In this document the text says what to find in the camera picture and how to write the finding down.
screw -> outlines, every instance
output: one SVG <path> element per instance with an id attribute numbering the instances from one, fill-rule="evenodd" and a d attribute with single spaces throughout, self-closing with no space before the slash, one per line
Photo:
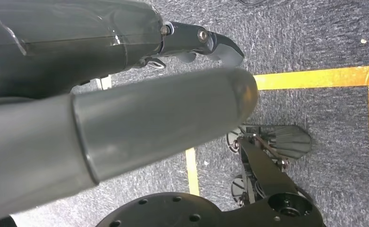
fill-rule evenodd
<path id="1" fill-rule="evenodd" d="M 202 43 L 206 43 L 206 41 L 208 40 L 208 32 L 206 32 L 205 29 L 200 29 L 198 31 L 198 39 L 200 42 Z"/>
<path id="2" fill-rule="evenodd" d="M 163 36 L 169 35 L 169 33 L 170 33 L 170 29 L 169 29 L 168 26 L 164 25 L 164 26 L 161 27 L 161 34 Z"/>

robotic arm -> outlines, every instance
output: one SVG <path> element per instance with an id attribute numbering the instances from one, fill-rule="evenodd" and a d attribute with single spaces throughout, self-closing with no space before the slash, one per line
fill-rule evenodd
<path id="1" fill-rule="evenodd" d="M 201 26 L 163 22 L 132 0 L 0 0 L 0 97 L 46 98 L 94 78 L 196 54 L 237 66 L 244 54 Z"/>

gray tube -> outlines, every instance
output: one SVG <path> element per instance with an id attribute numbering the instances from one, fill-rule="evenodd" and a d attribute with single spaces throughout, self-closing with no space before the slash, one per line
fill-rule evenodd
<path id="1" fill-rule="evenodd" d="M 0 105 L 0 218 L 94 185 L 70 96 Z"/>
<path id="2" fill-rule="evenodd" d="M 0 218 L 223 135 L 256 102 L 249 73 L 219 69 L 0 105 Z"/>
<path id="3" fill-rule="evenodd" d="M 77 96 L 77 124 L 103 181 L 222 136 L 257 103 L 254 78 L 206 70 Z"/>

mounting hole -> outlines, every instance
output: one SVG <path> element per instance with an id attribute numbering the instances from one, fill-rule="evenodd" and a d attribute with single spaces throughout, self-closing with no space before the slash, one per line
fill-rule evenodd
<path id="1" fill-rule="evenodd" d="M 190 215 L 190 221 L 191 222 L 197 222 L 201 219 L 201 216 L 199 216 L 198 214 L 192 214 Z"/>
<path id="2" fill-rule="evenodd" d="M 144 204 L 146 204 L 148 202 L 148 200 L 140 200 L 138 203 L 140 204 L 140 205 L 144 205 Z"/>
<path id="3" fill-rule="evenodd" d="M 120 222 L 120 221 L 114 221 L 114 222 L 112 222 L 112 223 L 109 225 L 109 227 L 118 227 L 118 226 L 120 226 L 120 224 L 121 224 L 121 222 Z"/>
<path id="4" fill-rule="evenodd" d="M 179 202 L 181 200 L 181 197 L 180 196 L 176 196 L 172 200 L 173 200 L 173 202 Z"/>

yellow floor marking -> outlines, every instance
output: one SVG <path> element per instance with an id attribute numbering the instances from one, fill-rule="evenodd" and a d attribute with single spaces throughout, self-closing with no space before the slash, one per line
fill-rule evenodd
<path id="1" fill-rule="evenodd" d="M 196 151 L 194 150 L 194 148 L 186 150 L 186 163 L 190 194 L 199 196 Z"/>
<path id="2" fill-rule="evenodd" d="M 254 76 L 259 90 L 368 86 L 369 66 Z M 194 149 L 186 151 L 190 193 L 199 195 Z"/>

